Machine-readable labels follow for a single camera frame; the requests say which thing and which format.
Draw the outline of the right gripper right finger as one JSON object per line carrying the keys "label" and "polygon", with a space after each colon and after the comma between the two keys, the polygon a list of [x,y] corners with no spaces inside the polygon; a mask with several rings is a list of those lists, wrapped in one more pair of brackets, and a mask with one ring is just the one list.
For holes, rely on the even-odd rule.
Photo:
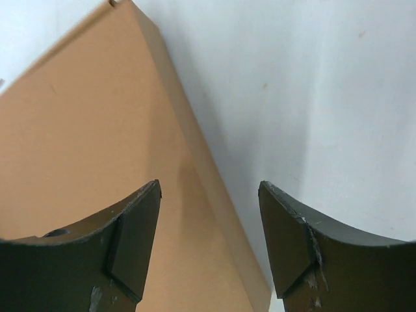
{"label": "right gripper right finger", "polygon": [[286,311],[414,311],[415,243],[348,226],[268,181],[258,190],[276,296]]}

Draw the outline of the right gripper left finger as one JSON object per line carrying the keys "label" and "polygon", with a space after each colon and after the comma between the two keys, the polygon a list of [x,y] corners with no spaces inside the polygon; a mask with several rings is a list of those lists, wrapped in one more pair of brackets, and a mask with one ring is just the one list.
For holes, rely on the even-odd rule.
{"label": "right gripper left finger", "polygon": [[134,311],[161,203],[153,180],[43,237],[1,241],[2,311]]}

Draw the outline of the brown cardboard box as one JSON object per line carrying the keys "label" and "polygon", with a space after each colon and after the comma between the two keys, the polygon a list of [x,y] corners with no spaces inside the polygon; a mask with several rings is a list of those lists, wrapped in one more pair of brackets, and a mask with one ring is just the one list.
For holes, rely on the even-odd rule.
{"label": "brown cardboard box", "polygon": [[134,311],[267,311],[270,289],[157,28],[105,1],[1,95],[1,241],[43,237],[150,181]]}

